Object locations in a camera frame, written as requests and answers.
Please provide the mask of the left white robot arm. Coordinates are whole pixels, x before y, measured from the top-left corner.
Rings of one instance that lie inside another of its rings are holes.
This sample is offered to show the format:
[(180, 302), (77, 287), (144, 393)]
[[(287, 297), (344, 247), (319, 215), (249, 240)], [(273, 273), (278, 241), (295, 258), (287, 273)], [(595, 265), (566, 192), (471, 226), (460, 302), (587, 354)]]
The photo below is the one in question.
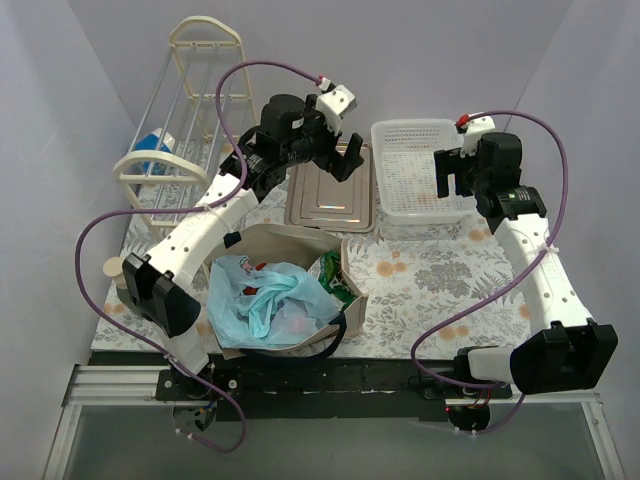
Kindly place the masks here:
[(305, 99), (273, 96), (263, 107), (251, 137), (243, 136), (239, 153), (228, 157), (195, 211), (144, 256), (128, 255), (123, 278), (133, 305), (154, 323), (170, 361), (182, 372), (178, 387), (193, 400), (213, 386), (204, 369), (209, 356), (196, 328), (201, 305), (187, 290), (196, 272), (219, 255), (245, 251), (256, 260), (293, 260), (308, 268), (328, 251), (341, 252), (345, 241), (304, 226), (254, 225), (241, 232), (233, 226), (254, 210), (278, 185), (286, 170), (309, 161), (338, 181), (363, 163), (362, 139), (352, 135), (345, 152), (336, 149), (340, 127), (356, 105), (343, 85)]

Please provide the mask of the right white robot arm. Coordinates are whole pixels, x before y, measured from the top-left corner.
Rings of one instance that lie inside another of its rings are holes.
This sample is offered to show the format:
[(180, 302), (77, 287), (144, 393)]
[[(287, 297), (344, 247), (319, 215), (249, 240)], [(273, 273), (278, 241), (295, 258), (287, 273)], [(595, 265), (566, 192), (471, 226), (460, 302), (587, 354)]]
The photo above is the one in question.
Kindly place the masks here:
[(455, 192), (475, 199), (530, 312), (530, 336), (521, 345), (459, 351), (454, 389), (471, 398), (490, 381), (513, 384), (528, 395), (594, 388), (618, 337), (613, 326), (597, 323), (577, 296), (553, 245), (544, 202), (535, 188), (520, 182), (520, 139), (485, 133), (474, 155), (439, 150), (434, 162), (439, 196)]

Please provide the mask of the light blue plastic grocery bag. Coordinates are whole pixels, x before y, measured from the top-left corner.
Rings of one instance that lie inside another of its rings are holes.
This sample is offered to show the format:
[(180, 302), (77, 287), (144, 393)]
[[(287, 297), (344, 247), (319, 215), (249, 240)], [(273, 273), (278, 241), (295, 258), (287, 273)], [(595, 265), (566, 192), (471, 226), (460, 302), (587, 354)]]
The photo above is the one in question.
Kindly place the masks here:
[[(225, 349), (283, 350), (299, 345), (340, 313), (334, 298), (305, 269), (287, 262), (261, 271), (247, 256), (212, 262), (207, 313)], [(245, 287), (258, 289), (244, 295)]]

